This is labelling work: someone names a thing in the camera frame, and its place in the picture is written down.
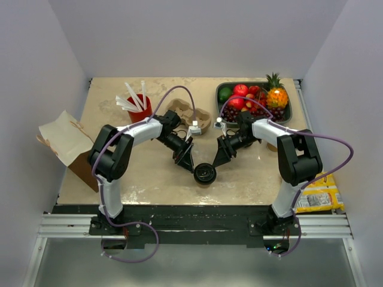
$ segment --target pineapple crown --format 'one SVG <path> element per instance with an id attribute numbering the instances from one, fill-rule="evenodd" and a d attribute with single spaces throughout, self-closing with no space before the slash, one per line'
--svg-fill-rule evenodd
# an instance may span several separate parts
<path id="1" fill-rule="evenodd" d="M 270 85 L 270 89 L 272 88 L 283 88 L 283 84 L 281 84 L 279 81 L 281 78 L 279 77 L 279 73 L 272 73 L 271 77 L 270 75 L 266 75 L 266 79 L 268 79 L 268 83 Z"/>

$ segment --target cable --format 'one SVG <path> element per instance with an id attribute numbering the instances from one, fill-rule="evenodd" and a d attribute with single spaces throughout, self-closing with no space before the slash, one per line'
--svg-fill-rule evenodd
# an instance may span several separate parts
<path id="1" fill-rule="evenodd" d="M 92 175 L 93 177 L 95 177 L 98 181 L 98 185 L 99 185 L 99 191 L 100 191 L 100 198 L 101 198 L 101 206 L 102 206 L 102 209 L 104 211 L 104 214 L 105 214 L 105 217 L 108 221 L 108 223 L 111 225 L 111 226 L 114 226 L 114 227 L 125 227 L 125 226 L 128 226 L 128 225 L 136 225 L 136 224 L 142 224 L 148 228 L 150 228 L 155 237 L 156 237 L 156 247 L 154 248 L 154 251 L 149 254 L 149 256 L 143 258 L 143 259 L 138 259 L 138 260 L 130 260 L 130 259 L 122 259 L 122 258 L 118 258 L 118 257 L 114 257 L 112 255 L 109 255 L 105 252 L 104 250 L 104 243 L 101 244 L 101 249 L 102 249 L 102 254 L 105 254 L 106 256 L 108 256 L 109 258 L 111 259 L 114 259 L 114 260 L 117 260 L 117 261 L 120 261 L 120 262 L 126 262 L 126 263 L 139 263 L 139 262 L 144 262 L 148 259 L 150 259 L 151 257 L 153 257 L 153 255 L 157 252 L 158 248 L 159 248 L 159 237 L 158 237 L 158 233 L 157 231 L 152 227 L 150 226 L 149 224 L 147 223 L 144 223 L 144 222 L 127 222 L 127 223 L 124 223 L 124 224 L 115 224 L 112 222 L 112 220 L 110 219 L 110 216 L 109 216 L 109 213 L 107 211 L 107 207 L 105 206 L 105 197 L 104 197 L 104 184 L 102 183 L 102 179 L 96 174 L 96 169 L 97 169 L 97 166 L 101 160 L 101 157 L 103 156 L 103 154 L 105 153 L 105 151 L 108 149 L 108 147 L 120 136 L 122 135 L 124 132 L 128 131 L 129 129 L 133 128 L 133 127 L 137 127 L 137 126 L 140 126 L 142 124 L 146 124 L 147 122 L 149 122 L 156 114 L 156 112 L 158 111 L 158 109 L 160 108 L 160 105 L 162 104 L 162 102 L 165 100 L 165 98 L 168 96 L 168 94 L 175 90 L 176 88 L 183 88 L 185 89 L 189 96 L 190 96 L 190 100 L 191 100 L 191 104 L 193 105 L 193 117 L 194 117 L 194 120 L 196 120 L 196 108 L 194 106 L 194 100 L 193 100 L 193 96 L 192 94 L 190 93 L 189 89 L 187 87 L 184 87 L 184 86 L 174 86 L 172 87 L 171 89 L 169 89 L 162 97 L 162 99 L 160 100 L 159 104 L 157 105 L 157 107 L 155 108 L 154 112 L 152 113 L 152 115 L 148 118 L 148 120 L 146 121 L 139 121 L 137 123 L 133 123 L 127 127 L 125 127 L 123 130 L 119 131 L 118 133 L 116 133 L 106 144 L 105 146 L 102 148 L 100 154 L 98 155 L 93 167 L 92 167 Z"/>
<path id="2" fill-rule="evenodd" d="M 220 116 L 222 116 L 223 114 L 223 109 L 226 107 L 226 105 L 229 103 L 230 100 L 232 99 L 243 99 L 244 97 L 231 97 L 230 99 L 228 99 L 222 106 L 221 108 L 221 111 L 220 111 Z M 294 209 L 295 209 L 295 205 L 302 193 L 302 191 L 310 184 L 312 184 L 313 182 L 315 181 L 318 181 L 324 177 L 326 177 L 327 175 L 331 174 L 331 173 L 334 173 L 336 172 L 337 170 L 341 169 L 342 167 L 344 167 L 351 159 L 352 157 L 354 156 L 354 149 L 352 148 L 352 146 L 344 141 L 343 139 L 339 139 L 339 138 L 336 138 L 334 136 L 324 136 L 324 135 L 320 135 L 318 133 L 303 133 L 303 132 L 298 132 L 298 131 L 295 131 L 295 130 L 291 130 L 289 128 L 286 128 L 284 126 L 281 126 L 280 124 L 277 124 L 277 123 L 274 123 L 271 119 L 273 118 L 273 115 L 271 114 L 271 112 L 266 109 L 264 106 L 262 106 L 260 103 L 258 103 L 256 100 L 253 100 L 253 99 L 249 99 L 249 98 L 246 98 L 245 100 L 250 100 L 252 102 L 254 102 L 255 104 L 257 104 L 258 106 L 260 106 L 262 109 L 264 109 L 269 115 L 270 117 L 268 118 L 268 123 L 273 126 L 273 127 L 276 127 L 277 129 L 280 129 L 280 130 L 284 130 L 286 132 L 289 132 L 289 133 L 293 133 L 295 135 L 300 135 L 300 136 L 312 136 L 313 138 L 320 138 L 320 139 L 329 139 L 331 141 L 335 141 L 335 142 L 339 142 L 345 146 L 347 146 L 347 148 L 349 149 L 349 155 L 348 157 L 346 158 L 346 160 L 344 160 L 340 165 L 338 165 L 337 167 L 335 167 L 334 169 L 330 170 L 329 172 L 326 172 L 320 176 L 318 176 L 317 178 L 314 178 L 313 180 L 305 183 L 304 185 L 302 185 L 301 188 L 299 188 L 298 192 L 296 193 L 294 199 L 293 199 L 293 202 L 291 204 L 291 211 L 293 213 L 293 217 L 295 219 L 295 221 L 297 222 L 298 226 L 299 226 L 299 235 L 298 235 L 298 239 L 297 239 L 297 242 L 295 243 L 295 245 L 290 248 L 287 252 L 283 253 L 283 254 L 274 254 L 278 257 L 283 257 L 283 256 L 286 256 L 290 253 L 292 253 L 298 246 L 299 242 L 300 242 L 300 238 L 302 236 L 302 229 L 300 227 L 300 223 L 299 223 L 299 218 L 296 216 L 295 212 L 294 212 Z"/>

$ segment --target yellow snack package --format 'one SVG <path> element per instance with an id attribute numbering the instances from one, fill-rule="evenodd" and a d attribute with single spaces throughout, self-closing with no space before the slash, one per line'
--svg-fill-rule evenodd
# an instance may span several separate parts
<path id="1" fill-rule="evenodd" d="M 338 208 L 344 210 L 345 206 L 332 174 L 306 187 L 296 205 L 297 213 Z"/>

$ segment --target gray floor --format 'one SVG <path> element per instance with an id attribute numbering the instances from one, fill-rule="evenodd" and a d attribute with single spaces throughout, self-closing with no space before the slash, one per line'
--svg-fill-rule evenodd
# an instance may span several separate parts
<path id="1" fill-rule="evenodd" d="M 120 256 L 151 250 L 148 245 Z M 35 286 L 355 286 L 342 240 L 305 239 L 281 260 L 264 249 L 227 245 L 161 245 L 140 264 L 100 254 L 99 239 L 50 239 Z"/>

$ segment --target green fruit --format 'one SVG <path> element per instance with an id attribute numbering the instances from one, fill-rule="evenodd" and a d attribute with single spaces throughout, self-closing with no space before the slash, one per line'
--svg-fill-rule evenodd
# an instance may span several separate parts
<path id="1" fill-rule="evenodd" d="M 229 97 L 233 94 L 232 90 L 228 87 L 226 88 L 222 88 L 219 92 L 218 92 L 218 101 L 220 103 L 224 103 L 225 101 L 227 101 L 229 99 Z"/>

